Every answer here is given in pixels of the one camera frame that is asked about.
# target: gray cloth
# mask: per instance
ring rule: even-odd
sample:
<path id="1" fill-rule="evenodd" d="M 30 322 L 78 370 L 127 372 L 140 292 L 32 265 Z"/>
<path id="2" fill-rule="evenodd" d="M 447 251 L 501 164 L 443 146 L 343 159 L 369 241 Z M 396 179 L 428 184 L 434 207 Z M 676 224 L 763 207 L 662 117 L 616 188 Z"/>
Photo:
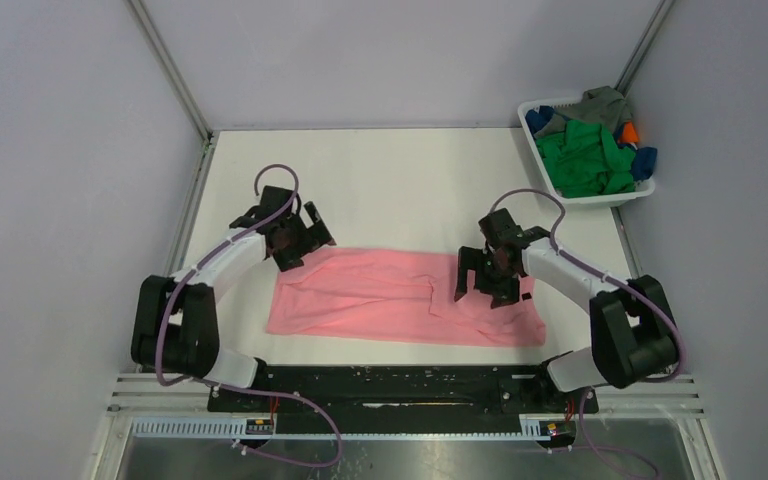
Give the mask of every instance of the gray cloth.
<path id="1" fill-rule="evenodd" d="M 611 87 L 599 87 L 584 92 L 581 102 L 568 107 L 558 107 L 555 114 L 535 138 L 542 138 L 553 133 L 566 130 L 567 121 L 564 117 L 584 123 L 604 125 L 609 132 L 614 133 L 620 125 L 631 121 L 631 108 L 623 95 Z"/>

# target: clothes pile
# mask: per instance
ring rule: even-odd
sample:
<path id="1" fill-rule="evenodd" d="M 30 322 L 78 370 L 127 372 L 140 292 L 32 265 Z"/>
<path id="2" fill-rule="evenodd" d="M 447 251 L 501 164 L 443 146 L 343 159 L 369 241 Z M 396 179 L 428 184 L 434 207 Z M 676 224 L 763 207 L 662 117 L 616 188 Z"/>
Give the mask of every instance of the clothes pile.
<path id="1" fill-rule="evenodd" d="M 525 121 L 564 197 L 633 192 L 655 171 L 658 150 L 637 147 L 631 108 L 611 87 L 588 90 L 574 105 L 530 110 Z"/>

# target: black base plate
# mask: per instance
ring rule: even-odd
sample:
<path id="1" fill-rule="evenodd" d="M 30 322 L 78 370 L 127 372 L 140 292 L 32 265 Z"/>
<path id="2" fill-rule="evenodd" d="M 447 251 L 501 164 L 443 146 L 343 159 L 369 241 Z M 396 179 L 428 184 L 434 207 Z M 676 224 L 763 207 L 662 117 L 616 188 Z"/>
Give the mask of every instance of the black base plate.
<path id="1" fill-rule="evenodd" d="M 251 388 L 294 393 L 322 408 L 343 433 L 519 433 L 520 413 L 559 414 L 567 399 L 575 405 L 581 392 L 551 403 L 533 400 L 531 378 L 540 371 L 524 366 L 298 367 L 266 366 Z M 220 390 L 208 402 L 211 412 L 262 413 L 265 397 Z M 596 397 L 585 404 L 598 411 Z M 330 433 L 320 415 L 299 402 L 282 400 L 276 433 Z"/>

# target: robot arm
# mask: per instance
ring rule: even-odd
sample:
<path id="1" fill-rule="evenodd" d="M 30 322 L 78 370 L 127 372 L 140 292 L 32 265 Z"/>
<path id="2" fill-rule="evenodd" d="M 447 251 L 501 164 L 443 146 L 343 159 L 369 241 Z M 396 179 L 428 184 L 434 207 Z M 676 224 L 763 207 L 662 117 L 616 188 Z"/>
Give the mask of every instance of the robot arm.
<path id="1" fill-rule="evenodd" d="M 221 348 L 216 303 L 250 268 L 272 258 L 281 271 L 304 265 L 302 257 L 325 244 L 334 244 L 313 202 L 304 205 L 312 224 L 306 227 L 299 215 L 287 210 L 275 220 L 245 237 L 236 236 L 287 203 L 293 192 L 267 186 L 260 204 L 230 225 L 223 239 L 211 249 L 221 249 L 198 270 L 181 290 L 170 319 L 163 349 L 163 364 L 170 371 L 231 384 L 251 385 L 257 360 L 234 350 Z M 170 277 L 150 276 L 140 287 L 131 358 L 138 364 L 153 365 L 160 323 L 169 294 L 192 271 L 180 270 Z"/>
<path id="2" fill-rule="evenodd" d="M 467 291 L 468 270 L 475 271 L 475 288 L 492 296 L 491 308 L 520 301 L 519 277 L 531 275 L 560 291 L 590 315 L 591 346 L 544 364 L 557 391 L 570 392 L 604 383 L 625 388 L 677 361 L 675 339 L 652 311 L 632 295 L 560 255 L 545 229 L 522 230 L 507 209 L 491 212 L 478 223 L 486 244 L 484 249 L 461 247 L 458 252 L 455 301 Z M 628 286 L 672 318 L 657 280 L 646 275 L 629 280 Z M 529 298 L 526 294 L 522 300 Z M 628 316 L 640 317 L 639 325 L 632 327 Z"/>

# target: white table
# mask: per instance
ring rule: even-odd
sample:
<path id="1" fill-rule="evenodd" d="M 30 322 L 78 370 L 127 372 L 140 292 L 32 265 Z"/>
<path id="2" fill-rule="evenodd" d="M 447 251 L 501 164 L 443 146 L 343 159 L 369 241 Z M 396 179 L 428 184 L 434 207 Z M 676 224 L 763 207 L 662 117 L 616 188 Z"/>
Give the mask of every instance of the white table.
<path id="1" fill-rule="evenodd" d="M 257 203 L 252 185 L 265 165 L 298 172 L 300 194 L 312 200 L 344 247 L 385 247 L 455 254 L 480 247 L 478 220 L 493 201 L 539 177 L 519 129 L 301 130 L 222 132 L 210 166 L 186 255 L 194 263 L 227 225 Z M 291 187 L 281 170 L 261 185 Z M 557 209 L 521 194 L 503 203 L 523 227 L 549 228 Z M 559 239 L 623 278 L 626 257 L 609 209 L 570 212 Z M 218 306 L 223 346 L 283 365 L 408 365 L 537 363 L 590 344 L 587 315 L 537 282 L 534 301 L 547 326 L 540 348 L 490 348 L 377 342 L 265 333 L 278 269 L 250 270 Z"/>

